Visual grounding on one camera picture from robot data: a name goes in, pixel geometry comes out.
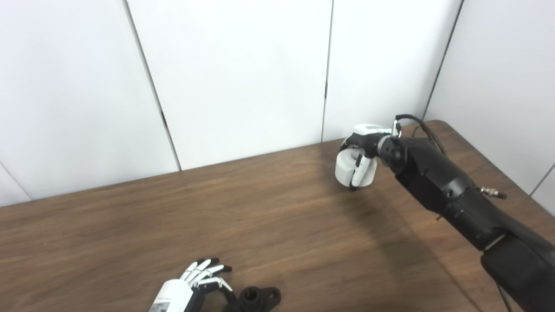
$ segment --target white wall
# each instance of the white wall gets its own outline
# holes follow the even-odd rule
[[[332,0],[129,1],[183,169],[421,114],[458,4],[336,0],[324,120]],[[6,0],[0,42],[0,205],[177,170],[124,2]]]
[[[30,198],[0,164],[0,207],[29,201]]]
[[[336,0],[324,140],[422,117],[460,0]]]
[[[555,159],[554,35],[552,0],[465,0],[426,114],[528,193]]]
[[[183,169],[320,141],[331,0],[129,0]]]
[[[0,162],[32,199],[177,170],[122,2],[0,2]]]

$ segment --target robotic hand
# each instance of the robotic hand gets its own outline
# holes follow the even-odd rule
[[[401,119],[418,122],[428,138],[401,137]],[[424,208],[445,218],[483,252],[482,266],[504,299],[506,291],[526,312],[555,311],[555,247],[488,200],[486,196],[506,195],[477,187],[448,159],[423,121],[412,115],[397,115],[392,129],[358,125],[341,145],[341,150],[346,148],[364,151],[356,162],[351,190],[357,189],[365,164],[379,157]]]
[[[224,293],[229,303],[235,301],[233,289],[214,275],[231,272],[227,265],[216,265],[218,258],[199,259],[193,262],[179,279],[168,280],[158,292],[149,312],[198,312],[204,296],[215,290]]]

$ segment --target label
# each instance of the label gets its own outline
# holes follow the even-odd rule
[[[150,307],[148,312],[167,312],[169,307],[169,302],[155,303]]]

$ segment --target black mount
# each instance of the black mount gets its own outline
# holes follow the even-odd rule
[[[281,292],[276,287],[258,288],[250,286],[239,294],[236,301],[228,304],[223,312],[269,312],[281,301]]]

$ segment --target white robotic hand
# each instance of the white robotic hand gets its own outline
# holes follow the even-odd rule
[[[375,157],[377,155],[374,155],[371,152],[372,146],[368,146],[370,142],[367,140],[367,137],[373,134],[392,134],[392,132],[395,131],[390,128],[375,124],[358,124],[355,126],[355,128],[353,129],[353,134],[343,141],[339,150],[340,154],[337,157],[335,176],[341,182],[341,184],[347,186],[347,184],[345,183],[344,175],[348,171],[352,171],[352,176],[348,183],[348,186],[351,190],[356,190],[359,188],[359,186],[365,186],[372,183],[374,175],[376,173]],[[341,153],[347,149],[357,149],[360,151],[356,158],[356,161],[354,162],[354,168],[352,169],[343,168],[345,165],[341,166],[339,163],[341,157],[346,157],[343,156]]]
[[[235,301],[233,289],[224,279],[214,276],[231,272],[231,267],[216,265],[218,262],[218,258],[199,259],[191,263],[179,279],[166,281],[149,312],[198,312],[204,295],[214,290],[222,291],[228,302]]]

